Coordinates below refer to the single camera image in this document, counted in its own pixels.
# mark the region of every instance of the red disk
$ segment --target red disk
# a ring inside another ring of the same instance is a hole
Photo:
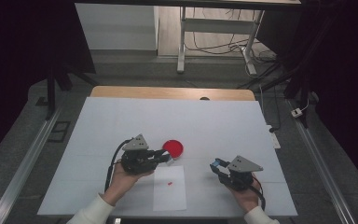
[[[183,145],[179,141],[169,140],[162,146],[163,149],[167,150],[173,159],[180,157],[183,153]]]

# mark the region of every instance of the electrical outlet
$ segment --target electrical outlet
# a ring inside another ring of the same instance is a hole
[[[292,116],[295,118],[298,118],[302,115],[302,111],[300,110],[300,108],[294,109],[292,110]]]

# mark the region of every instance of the gray floor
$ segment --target gray floor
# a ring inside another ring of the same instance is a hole
[[[188,59],[183,75],[176,74],[175,59],[148,56],[94,55],[97,74],[92,76],[103,85],[157,86],[235,89],[250,80],[244,74],[242,60],[230,59]],[[258,71],[266,69],[258,65]],[[271,78],[280,74],[276,72]],[[68,133],[52,133],[25,183],[19,199],[14,204],[7,223],[65,223],[67,218],[40,217],[36,212],[43,200],[48,185],[54,176],[62,153],[76,125],[76,119],[91,86],[83,80],[71,76],[74,87],[70,92],[57,91],[59,99],[66,95],[64,109],[58,121],[68,122]],[[281,128],[275,133],[281,149],[277,150],[283,172],[294,199],[298,217],[279,218],[281,223],[341,223],[330,196],[324,189],[310,158],[305,144],[290,115],[287,103],[282,98],[284,84],[274,91],[263,94],[263,106],[267,123],[278,127],[278,114]],[[40,97],[46,97],[46,82],[40,82],[30,89],[29,100],[21,115],[0,145],[0,198],[5,192],[11,177],[15,174],[27,149],[35,138],[44,117],[46,107],[36,105]],[[314,104],[309,106],[309,125],[315,142],[324,158],[355,219],[358,221],[358,171],[351,160],[325,129],[314,112]]]

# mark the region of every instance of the black wall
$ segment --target black wall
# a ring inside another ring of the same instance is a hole
[[[53,64],[95,72],[75,4],[0,1],[0,142]]]
[[[339,12],[313,70],[316,111],[358,168],[358,1],[347,1]]]

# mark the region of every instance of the wooden edge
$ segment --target wooden edge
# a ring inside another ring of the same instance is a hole
[[[249,90],[191,89],[165,87],[97,86],[92,89],[90,96],[178,100],[199,100],[201,97],[207,97],[210,100],[221,101],[255,100],[255,95]]]

